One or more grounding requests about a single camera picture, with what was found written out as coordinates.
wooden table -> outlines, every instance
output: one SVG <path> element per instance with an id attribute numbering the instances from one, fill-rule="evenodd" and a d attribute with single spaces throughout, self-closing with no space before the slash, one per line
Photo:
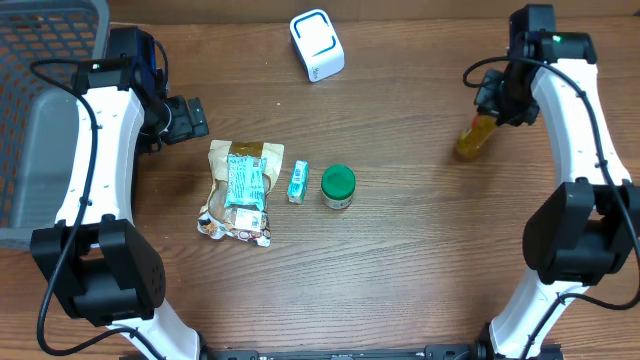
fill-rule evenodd
<path id="1" fill-rule="evenodd" d="M 216 349 L 259 351 L 418 348 L 471 342 L 502 311 L 525 269 L 527 219 L 554 188 L 543 121 L 502 128 L 479 159 L 452 156 L 474 114 L 461 83 L 473 62 L 502 55 L 506 19 L 338 23 L 346 68 L 311 85 L 287 24 L 145 26 L 170 59 L 174 94 L 202 99 L 211 135 L 140 161 L 136 226 L 161 254 L 167 299 Z M 611 136 L 640 177 L 640 21 L 559 20 L 591 33 Z M 474 80 L 479 80 L 481 73 Z M 211 187 L 212 139 L 285 144 L 270 195 L 272 245 L 215 242 L 196 218 Z M 309 161 L 309 195 L 287 203 L 297 159 Z M 357 199 L 333 211 L 319 197 L 331 164 L 349 165 Z M 45 280 L 28 253 L 0 251 L 0 358 L 48 359 L 35 341 Z M 630 259 L 591 295 L 628 300 Z M 96 335 L 51 306 L 58 348 Z M 638 358 L 638 310 L 576 303 L 548 336 L 567 359 Z M 75 358 L 134 352 L 113 338 Z"/>

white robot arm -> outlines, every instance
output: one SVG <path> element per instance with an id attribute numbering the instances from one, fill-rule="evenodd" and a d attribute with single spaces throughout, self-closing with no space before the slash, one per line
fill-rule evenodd
<path id="1" fill-rule="evenodd" d="M 111 330 L 137 330 L 135 337 L 121 334 L 146 357 L 157 357 L 153 348 L 164 359 L 200 360 L 206 353 L 204 341 L 164 298 L 162 259 L 133 226 L 136 156 L 150 151 L 153 144 L 170 145 L 208 134 L 197 98 L 187 106 L 182 97 L 167 98 L 166 88 L 159 86 L 166 79 L 156 71 L 155 56 L 149 51 L 155 43 L 137 28 L 114 29 L 107 59 L 78 66 L 73 90 L 83 94 L 95 115 L 97 152 L 88 206 L 73 239 L 75 251 L 62 263 L 53 287 L 70 317 Z M 93 130 L 88 109 L 80 101 L 77 107 L 78 140 L 66 197 L 56 225 L 32 235 L 32 255 L 47 279 L 68 242 L 69 224 L 78 216 L 89 173 Z M 81 255 L 92 248 L 100 248 L 103 257 L 83 260 Z"/>
<path id="2" fill-rule="evenodd" d="M 535 20 L 554 19 L 552 8 L 548 6 L 529 5 L 512 15 L 510 55 L 524 54 L 548 62 L 586 93 L 595 113 L 611 180 L 621 191 L 627 191 L 631 198 L 635 194 L 631 177 L 613 147 L 600 105 L 598 70 L 590 38 L 586 34 L 555 33 L 555 24 L 548 23 L 542 25 L 545 30 L 536 31 L 531 28 L 532 24 L 541 26 L 544 22 L 536 23 L 536 16 L 540 18 Z M 496 75 L 490 71 L 485 80 L 495 79 Z M 497 115 L 499 123 L 518 126 L 522 122 L 532 123 L 539 107 L 555 163 L 556 192 L 529 220 L 524 231 L 523 250 L 529 269 L 504 311 L 489 325 L 494 354 L 507 359 L 528 359 L 540 355 L 545 336 L 573 300 L 568 298 L 557 305 L 535 339 L 531 339 L 558 297 L 569 293 L 583 294 L 589 285 L 596 285 L 605 274 L 617 272 L 633 241 L 628 239 L 624 230 L 621 233 L 619 214 L 612 214 L 609 210 L 605 214 L 608 222 L 589 220 L 592 210 L 607 213 L 603 209 L 611 208 L 613 201 L 610 184 L 599 167 L 591 119 L 576 90 L 551 70 L 527 67 L 526 64 L 510 63 L 503 79 L 501 88 L 496 86 L 490 91 L 494 100 L 499 98 L 497 102 L 503 101 L 502 104 L 496 106 L 496 102 L 483 101 L 487 94 L 481 89 L 476 99 L 479 111 Z M 513 94 L 518 93 L 518 86 L 523 83 L 530 84 L 532 101 L 525 103 L 529 112 L 521 112 L 522 107 L 516 107 L 514 111 L 506 106 L 508 115 L 505 117 L 499 107 L 512 101 L 511 97 L 516 96 Z M 636 218 L 637 211 L 629 209 Z M 613 224 L 613 227 L 604 230 L 603 223 Z M 533 345 L 524 354 L 529 341 L 533 341 Z"/>

wrinkled wrapper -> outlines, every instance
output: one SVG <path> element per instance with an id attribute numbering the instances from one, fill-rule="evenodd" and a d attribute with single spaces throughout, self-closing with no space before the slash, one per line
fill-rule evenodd
<path id="1" fill-rule="evenodd" d="M 258 159 L 256 161 L 260 162 L 261 168 L 264 169 L 262 172 L 265 190 L 263 204 L 241 205 L 236 204 L 237 201 L 228 201 L 227 194 L 231 192 L 229 154 L 235 159 L 237 157 Z M 227 235 L 259 246 L 269 246 L 271 230 L 267 217 L 266 196 L 276 185 L 283 155 L 284 145 L 280 144 L 213 140 L 209 148 L 209 166 L 213 186 L 207 203 L 200 209 L 198 231 L 215 240 Z"/>

gray basket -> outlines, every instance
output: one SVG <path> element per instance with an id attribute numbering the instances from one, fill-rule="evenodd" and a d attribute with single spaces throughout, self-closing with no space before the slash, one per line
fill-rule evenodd
<path id="1" fill-rule="evenodd" d="M 106 0 L 0 1 L 0 247 L 28 249 L 53 225 L 67 191 L 78 136 L 76 99 L 29 72 L 38 59 L 100 59 Z M 69 84 L 72 67 L 42 71 Z"/>

yellow bottle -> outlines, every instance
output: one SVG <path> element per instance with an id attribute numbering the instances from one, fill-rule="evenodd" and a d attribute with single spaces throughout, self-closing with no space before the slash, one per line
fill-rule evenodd
<path id="1" fill-rule="evenodd" d="M 482 144 L 497 128 L 496 118 L 489 115 L 476 114 L 471 126 L 464 130 L 458 138 L 456 151 L 465 159 L 473 159 L 478 156 Z"/>

